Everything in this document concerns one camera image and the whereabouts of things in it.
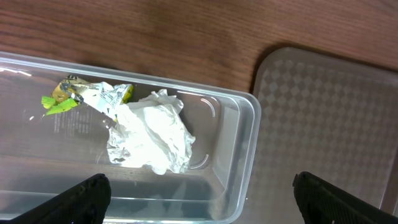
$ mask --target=checkered pattern surface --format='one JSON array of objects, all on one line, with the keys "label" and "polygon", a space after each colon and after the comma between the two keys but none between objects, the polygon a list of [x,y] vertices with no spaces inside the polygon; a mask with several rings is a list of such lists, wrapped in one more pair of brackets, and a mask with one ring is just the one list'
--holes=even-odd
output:
[{"label": "checkered pattern surface", "polygon": [[[398,147],[398,86],[339,71],[339,61],[317,66],[317,55],[291,50],[266,58],[257,74],[260,134],[234,223],[303,223],[292,187],[301,171],[375,207],[387,185]],[[301,60],[306,54],[311,63]]]}]

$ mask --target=crumpled paper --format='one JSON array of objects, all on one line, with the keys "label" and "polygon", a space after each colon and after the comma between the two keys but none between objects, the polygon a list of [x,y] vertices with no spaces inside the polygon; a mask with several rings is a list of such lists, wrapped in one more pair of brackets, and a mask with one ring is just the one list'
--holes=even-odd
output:
[{"label": "crumpled paper", "polygon": [[109,129],[108,155],[124,167],[149,165],[156,174],[185,172],[192,156],[193,137],[182,123],[183,108],[167,90],[152,92],[137,103],[121,104],[116,109],[118,122]]}]

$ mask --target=gray tray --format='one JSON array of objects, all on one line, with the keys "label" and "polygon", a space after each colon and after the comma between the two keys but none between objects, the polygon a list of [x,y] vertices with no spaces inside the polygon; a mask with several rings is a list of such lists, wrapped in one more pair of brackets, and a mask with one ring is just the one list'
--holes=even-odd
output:
[{"label": "gray tray", "polygon": [[395,73],[284,48],[259,67],[254,96],[260,133],[234,223],[303,223],[292,187],[301,171],[397,215]]}]

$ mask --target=gray placemat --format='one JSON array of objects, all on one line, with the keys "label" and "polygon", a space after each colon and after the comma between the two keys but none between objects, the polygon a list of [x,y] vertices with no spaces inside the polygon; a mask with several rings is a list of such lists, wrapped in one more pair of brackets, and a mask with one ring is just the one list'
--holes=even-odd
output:
[{"label": "gray placemat", "polygon": [[396,74],[285,48],[260,66],[254,96],[262,107],[259,140],[234,223],[303,223],[292,187],[301,171],[375,207],[396,202],[383,200],[391,174],[398,174],[391,171],[398,147]]}]

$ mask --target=brown wooden surface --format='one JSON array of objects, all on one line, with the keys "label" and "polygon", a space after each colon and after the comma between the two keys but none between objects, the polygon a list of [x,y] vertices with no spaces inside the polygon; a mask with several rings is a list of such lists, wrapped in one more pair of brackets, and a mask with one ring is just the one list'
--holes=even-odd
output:
[{"label": "brown wooden surface", "polygon": [[395,0],[0,0],[0,50],[249,91],[299,45],[398,68]]}]

